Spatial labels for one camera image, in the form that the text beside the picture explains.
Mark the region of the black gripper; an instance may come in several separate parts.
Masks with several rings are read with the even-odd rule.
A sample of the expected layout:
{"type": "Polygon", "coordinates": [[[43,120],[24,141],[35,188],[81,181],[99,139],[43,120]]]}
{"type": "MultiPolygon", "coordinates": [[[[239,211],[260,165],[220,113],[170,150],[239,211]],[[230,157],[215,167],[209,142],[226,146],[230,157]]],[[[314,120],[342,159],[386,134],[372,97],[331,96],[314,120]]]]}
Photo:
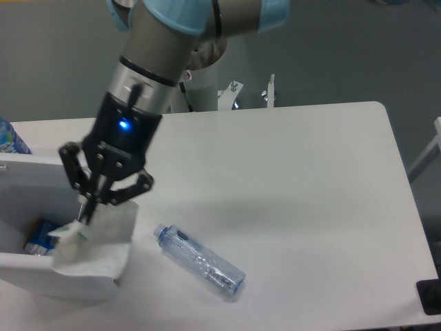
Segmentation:
{"type": "Polygon", "coordinates": [[[104,96],[91,132],[83,141],[67,142],[59,148],[59,156],[71,187],[86,198],[79,221],[89,225],[99,205],[118,206],[149,192],[154,178],[144,170],[145,154],[161,122],[160,114],[129,110],[111,93],[104,96]],[[79,162],[83,152],[91,175],[79,162]],[[137,173],[134,184],[112,190],[114,181],[106,179],[98,189],[100,176],[125,179],[137,173]]]}

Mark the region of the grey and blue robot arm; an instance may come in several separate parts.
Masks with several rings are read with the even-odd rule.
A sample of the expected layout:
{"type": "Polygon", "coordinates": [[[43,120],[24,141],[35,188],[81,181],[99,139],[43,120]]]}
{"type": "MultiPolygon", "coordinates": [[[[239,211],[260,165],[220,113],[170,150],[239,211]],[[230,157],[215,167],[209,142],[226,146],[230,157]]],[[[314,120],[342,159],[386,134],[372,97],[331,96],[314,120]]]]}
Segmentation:
{"type": "Polygon", "coordinates": [[[288,1],[110,1],[128,30],[96,120],[79,142],[59,148],[89,224],[100,205],[120,205],[152,189],[145,155],[194,49],[202,42],[277,28],[288,1]]]}

